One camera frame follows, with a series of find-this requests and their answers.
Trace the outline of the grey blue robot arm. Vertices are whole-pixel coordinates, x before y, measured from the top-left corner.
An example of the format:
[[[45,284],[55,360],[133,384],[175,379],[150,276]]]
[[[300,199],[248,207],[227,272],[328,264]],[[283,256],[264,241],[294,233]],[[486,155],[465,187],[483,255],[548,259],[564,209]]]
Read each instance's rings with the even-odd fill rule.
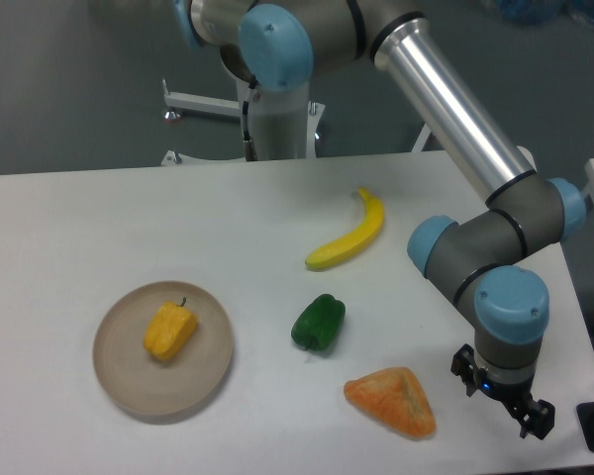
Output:
[[[186,43],[218,47],[245,85],[238,116],[248,161],[305,156],[314,74],[368,56],[391,75],[486,205],[464,224],[425,220],[407,245],[418,270],[473,326],[474,343],[454,355],[451,370],[468,394],[500,402],[522,435],[546,437],[555,409],[531,388],[549,293],[520,262],[583,224],[579,190],[538,176],[410,1],[176,1],[172,9]]]

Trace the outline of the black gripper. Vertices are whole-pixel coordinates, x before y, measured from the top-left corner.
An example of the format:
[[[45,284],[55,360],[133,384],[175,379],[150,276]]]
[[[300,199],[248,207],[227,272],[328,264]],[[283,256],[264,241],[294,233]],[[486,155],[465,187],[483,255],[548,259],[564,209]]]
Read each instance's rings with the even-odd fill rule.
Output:
[[[544,440],[554,428],[555,406],[545,400],[536,401],[531,394],[536,373],[534,362],[520,368],[501,368],[464,344],[452,357],[450,372],[460,378],[467,397],[479,391],[504,403],[520,426],[521,438],[532,435]]]

